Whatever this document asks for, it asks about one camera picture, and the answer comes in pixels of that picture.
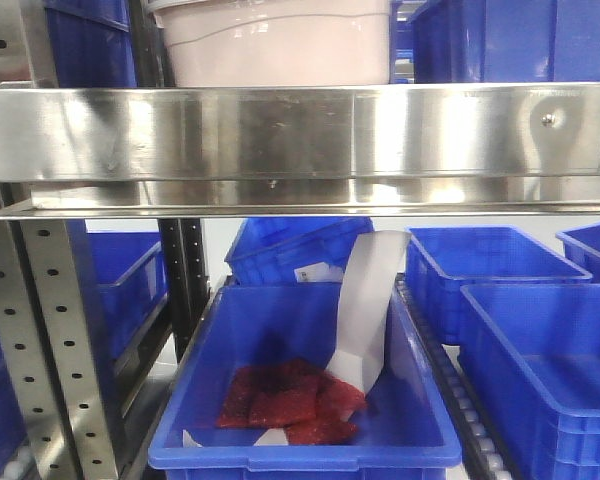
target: red frozen meat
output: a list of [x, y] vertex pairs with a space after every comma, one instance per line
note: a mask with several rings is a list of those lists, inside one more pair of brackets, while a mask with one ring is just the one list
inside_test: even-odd
[[239, 368], [231, 381], [229, 392], [222, 405], [216, 426], [220, 428], [246, 428], [253, 399], [270, 376], [270, 367], [248, 366]]
[[285, 390], [260, 392], [251, 405], [249, 425], [280, 428], [316, 418], [316, 394], [320, 377], [310, 375], [295, 379]]
[[281, 428], [292, 445], [342, 443], [357, 427], [343, 421], [366, 408], [364, 393], [302, 358], [238, 369], [216, 425]]
[[364, 393], [347, 382], [338, 380], [328, 373], [323, 374], [321, 389], [318, 392], [318, 416], [335, 415], [344, 417], [352, 412], [367, 408]]

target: paper label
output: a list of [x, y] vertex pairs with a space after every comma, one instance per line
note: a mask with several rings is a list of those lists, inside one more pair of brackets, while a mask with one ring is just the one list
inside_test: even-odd
[[344, 277], [342, 268], [329, 265], [325, 262], [296, 268], [294, 273], [296, 274], [296, 281], [298, 283], [342, 282], [342, 278]]

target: bolt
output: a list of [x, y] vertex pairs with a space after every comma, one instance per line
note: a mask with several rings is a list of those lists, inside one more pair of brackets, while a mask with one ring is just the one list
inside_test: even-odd
[[553, 113], [547, 113], [542, 117], [542, 126], [553, 127], [556, 124], [556, 116]]

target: metal shelf rail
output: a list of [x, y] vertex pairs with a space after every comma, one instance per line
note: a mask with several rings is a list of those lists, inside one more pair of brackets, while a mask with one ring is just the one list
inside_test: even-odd
[[600, 84], [0, 90], [0, 182], [10, 219], [600, 212]]

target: perforated metal rack upright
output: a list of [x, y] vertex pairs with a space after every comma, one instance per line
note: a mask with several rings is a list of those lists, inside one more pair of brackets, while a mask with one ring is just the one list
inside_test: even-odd
[[0, 338], [44, 478], [119, 478], [132, 451], [72, 219], [171, 220], [195, 317], [191, 218], [600, 213], [600, 84], [42, 89], [44, 28], [0, 0]]

